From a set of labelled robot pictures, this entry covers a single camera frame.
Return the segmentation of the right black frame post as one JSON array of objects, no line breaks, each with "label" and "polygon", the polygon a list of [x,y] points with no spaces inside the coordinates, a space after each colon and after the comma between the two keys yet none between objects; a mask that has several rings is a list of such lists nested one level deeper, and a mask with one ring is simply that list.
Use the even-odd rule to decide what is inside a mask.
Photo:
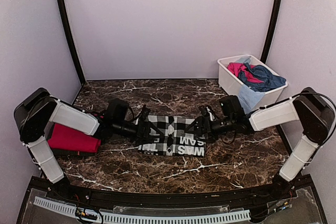
[{"label": "right black frame post", "polygon": [[266,63],[268,59],[268,55],[270,52],[272,40],[273,40],[275,29],[276,29],[278,15],[280,11],[280,5],[281,5],[281,0],[274,0],[273,5],[272,5],[272,10],[271,10],[268,30],[266,34],[266,39],[265,39],[264,47],[263,47],[261,57],[260,57],[260,61],[262,63]]}]

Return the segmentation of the light blue cloth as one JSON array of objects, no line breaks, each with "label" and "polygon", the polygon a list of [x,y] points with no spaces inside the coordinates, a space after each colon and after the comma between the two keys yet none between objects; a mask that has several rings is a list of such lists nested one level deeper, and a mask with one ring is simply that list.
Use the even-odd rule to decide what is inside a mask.
[{"label": "light blue cloth", "polygon": [[265,96],[264,92],[252,90],[250,87],[243,84],[238,93],[238,100],[245,114],[248,114]]}]

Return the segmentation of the folded red t-shirt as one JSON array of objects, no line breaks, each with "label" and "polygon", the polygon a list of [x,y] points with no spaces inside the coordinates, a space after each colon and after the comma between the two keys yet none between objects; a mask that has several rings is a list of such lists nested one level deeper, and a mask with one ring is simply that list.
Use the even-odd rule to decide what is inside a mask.
[{"label": "folded red t-shirt", "polygon": [[70,127],[55,124],[48,144],[52,149],[96,153],[101,145],[101,141]]}]

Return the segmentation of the black frame post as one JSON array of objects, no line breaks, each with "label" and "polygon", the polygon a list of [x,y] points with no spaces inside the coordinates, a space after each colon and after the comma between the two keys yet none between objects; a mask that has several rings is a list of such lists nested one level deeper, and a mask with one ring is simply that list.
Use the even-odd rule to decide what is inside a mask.
[{"label": "black frame post", "polygon": [[273,5],[272,5],[272,10],[271,10],[268,30],[266,34],[266,39],[265,39],[264,47],[263,47],[261,57],[260,57],[260,61],[262,63],[266,63],[268,59],[268,55],[270,52],[272,40],[273,40],[275,29],[276,29],[278,15],[280,11],[280,5],[281,5],[281,0],[274,0]]},{"label": "black frame post", "polygon": [[86,83],[86,79],[85,79],[85,75],[84,75],[84,72],[83,72],[83,69],[82,69],[82,66],[79,60],[79,56],[76,50],[74,38],[72,36],[72,31],[71,31],[71,27],[69,23],[65,0],[57,0],[57,4],[58,4],[59,14],[60,14],[64,34],[66,37],[67,45],[70,51],[72,63],[75,67],[75,71],[76,71],[80,84],[84,85]]}]

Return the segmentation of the blue garment in bin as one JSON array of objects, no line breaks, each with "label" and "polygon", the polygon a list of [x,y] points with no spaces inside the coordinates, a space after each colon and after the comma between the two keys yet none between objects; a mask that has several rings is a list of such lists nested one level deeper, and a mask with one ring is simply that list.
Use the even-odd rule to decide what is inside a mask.
[{"label": "blue garment in bin", "polygon": [[266,67],[248,63],[239,67],[238,79],[256,92],[268,92],[286,84],[284,77],[274,75]]}]

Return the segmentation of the folded black garment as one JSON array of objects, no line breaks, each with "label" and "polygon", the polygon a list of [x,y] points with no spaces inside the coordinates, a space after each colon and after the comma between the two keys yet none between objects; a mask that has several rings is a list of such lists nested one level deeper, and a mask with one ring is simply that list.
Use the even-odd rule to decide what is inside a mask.
[{"label": "folded black garment", "polygon": [[97,152],[81,152],[81,151],[69,151],[62,149],[52,148],[51,151],[55,156],[79,156],[79,157],[90,157],[95,156]]}]

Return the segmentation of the pink garment in bin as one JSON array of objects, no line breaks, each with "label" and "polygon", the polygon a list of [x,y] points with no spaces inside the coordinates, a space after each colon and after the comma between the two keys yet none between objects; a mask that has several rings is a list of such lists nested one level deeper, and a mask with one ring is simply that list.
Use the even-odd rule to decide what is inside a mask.
[{"label": "pink garment in bin", "polygon": [[251,69],[253,68],[255,68],[255,65],[236,62],[231,62],[227,66],[227,69],[243,83],[263,83],[262,80],[258,79],[252,74]]}]

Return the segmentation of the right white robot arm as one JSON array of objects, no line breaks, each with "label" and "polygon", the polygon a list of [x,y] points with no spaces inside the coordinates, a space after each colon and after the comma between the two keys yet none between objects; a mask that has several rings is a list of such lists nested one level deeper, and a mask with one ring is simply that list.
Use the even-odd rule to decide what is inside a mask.
[{"label": "right white robot arm", "polygon": [[285,135],[296,136],[297,140],[290,141],[291,154],[276,175],[278,180],[268,187],[268,195],[273,200],[287,193],[287,183],[292,182],[312,161],[335,132],[335,103],[311,87],[249,113],[244,112],[235,95],[228,95],[219,103],[223,118],[217,117],[211,107],[201,106],[201,115],[185,132],[197,136],[205,134],[209,141],[215,141],[228,132],[251,134],[273,126],[292,125],[287,127]]}]

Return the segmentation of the left black frame post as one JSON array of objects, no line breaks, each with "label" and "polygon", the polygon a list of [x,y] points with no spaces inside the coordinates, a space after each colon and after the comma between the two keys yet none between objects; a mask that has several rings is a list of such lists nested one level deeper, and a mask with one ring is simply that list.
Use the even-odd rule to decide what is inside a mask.
[{"label": "left black frame post", "polygon": [[69,23],[65,0],[57,0],[57,4],[58,4],[59,14],[60,14],[64,34],[66,37],[67,45],[70,51],[72,63],[75,67],[75,71],[76,71],[80,84],[84,85],[86,83],[86,79],[85,79],[85,75],[84,75],[84,72],[83,72],[83,69],[82,69],[82,66],[79,60],[79,56],[76,50],[74,38],[72,36],[72,31],[71,31],[71,27]]}]

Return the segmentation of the black white plaid shirt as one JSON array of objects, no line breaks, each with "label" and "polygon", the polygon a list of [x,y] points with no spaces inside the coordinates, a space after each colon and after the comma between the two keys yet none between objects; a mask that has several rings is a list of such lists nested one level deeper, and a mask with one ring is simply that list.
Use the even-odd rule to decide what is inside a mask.
[{"label": "black white plaid shirt", "polygon": [[149,115],[148,120],[164,134],[164,137],[150,129],[150,135],[156,138],[150,143],[138,146],[139,153],[155,156],[205,156],[207,135],[196,136],[184,132],[193,119]]}]

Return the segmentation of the black front rail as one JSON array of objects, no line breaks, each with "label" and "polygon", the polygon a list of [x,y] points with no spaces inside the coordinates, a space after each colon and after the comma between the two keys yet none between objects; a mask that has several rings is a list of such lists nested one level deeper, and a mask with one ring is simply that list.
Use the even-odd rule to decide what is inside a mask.
[{"label": "black front rail", "polygon": [[290,197],[290,193],[277,193],[272,185],[258,186],[247,189],[219,191],[198,194],[141,194],[122,193],[108,190],[89,189],[70,184],[62,186],[42,183],[40,189],[47,192],[47,196],[56,199],[66,199],[89,205],[95,208],[112,209],[122,207],[158,207],[158,208],[186,208],[210,207],[229,205],[230,207],[264,207],[269,202]]}]

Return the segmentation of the white plastic laundry bin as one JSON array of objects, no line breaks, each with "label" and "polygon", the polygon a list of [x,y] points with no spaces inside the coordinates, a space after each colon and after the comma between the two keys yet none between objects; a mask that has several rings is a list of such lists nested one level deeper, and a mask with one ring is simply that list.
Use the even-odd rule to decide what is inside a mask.
[{"label": "white plastic laundry bin", "polygon": [[[241,87],[243,86],[243,83],[227,68],[230,63],[236,62],[237,60],[247,60],[252,65],[261,65],[268,69],[272,74],[278,76],[275,71],[273,71],[271,68],[269,68],[267,65],[265,65],[252,55],[238,55],[220,58],[217,61],[219,65],[218,83],[219,86],[223,88],[225,92],[229,95],[238,95]],[[275,103],[282,93],[283,89],[287,86],[288,83],[285,82],[282,87],[265,92],[265,95],[260,99],[258,103],[255,104],[252,110],[255,110],[264,105],[270,105]]]}]

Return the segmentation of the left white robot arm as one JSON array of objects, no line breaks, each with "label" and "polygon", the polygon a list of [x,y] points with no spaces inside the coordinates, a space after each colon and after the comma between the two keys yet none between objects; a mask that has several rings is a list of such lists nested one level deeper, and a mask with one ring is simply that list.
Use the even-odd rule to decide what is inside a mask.
[{"label": "left white robot arm", "polygon": [[20,141],[28,148],[32,159],[46,178],[54,184],[53,191],[63,201],[74,197],[74,189],[65,180],[47,140],[53,125],[60,124],[99,140],[113,134],[130,138],[139,145],[147,144],[165,135],[152,122],[150,109],[143,106],[131,120],[126,119],[130,105],[115,98],[101,112],[88,112],[75,108],[53,97],[45,88],[38,88],[14,110],[14,119]]}]

